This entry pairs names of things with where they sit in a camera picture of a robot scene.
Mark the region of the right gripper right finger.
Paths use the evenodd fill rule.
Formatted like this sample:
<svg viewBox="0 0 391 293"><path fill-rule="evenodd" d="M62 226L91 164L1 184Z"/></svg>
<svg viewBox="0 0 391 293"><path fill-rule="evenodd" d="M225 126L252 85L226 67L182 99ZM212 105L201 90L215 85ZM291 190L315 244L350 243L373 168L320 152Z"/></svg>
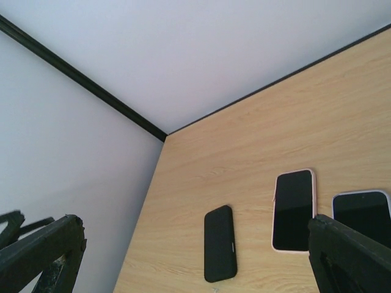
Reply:
<svg viewBox="0 0 391 293"><path fill-rule="evenodd" d="M318 214L308 224L309 261L320 292L390 292L390 249Z"/></svg>

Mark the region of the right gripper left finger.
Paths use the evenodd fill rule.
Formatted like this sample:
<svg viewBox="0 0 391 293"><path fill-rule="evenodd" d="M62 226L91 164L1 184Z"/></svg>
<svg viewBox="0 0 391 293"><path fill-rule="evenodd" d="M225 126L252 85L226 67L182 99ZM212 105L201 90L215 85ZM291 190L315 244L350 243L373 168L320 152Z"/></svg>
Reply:
<svg viewBox="0 0 391 293"><path fill-rule="evenodd" d="M22 235L1 249L1 292L20 292L33 279L33 292L72 292L85 250L83 222L73 214Z"/></svg>

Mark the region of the black phone case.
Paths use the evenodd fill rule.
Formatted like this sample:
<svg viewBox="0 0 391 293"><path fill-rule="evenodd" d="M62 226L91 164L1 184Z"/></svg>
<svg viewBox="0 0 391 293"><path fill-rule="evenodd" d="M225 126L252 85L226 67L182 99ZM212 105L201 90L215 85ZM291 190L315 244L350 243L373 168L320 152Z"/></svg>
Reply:
<svg viewBox="0 0 391 293"><path fill-rule="evenodd" d="M223 205L204 217L204 279L228 280L238 271L233 210Z"/></svg>

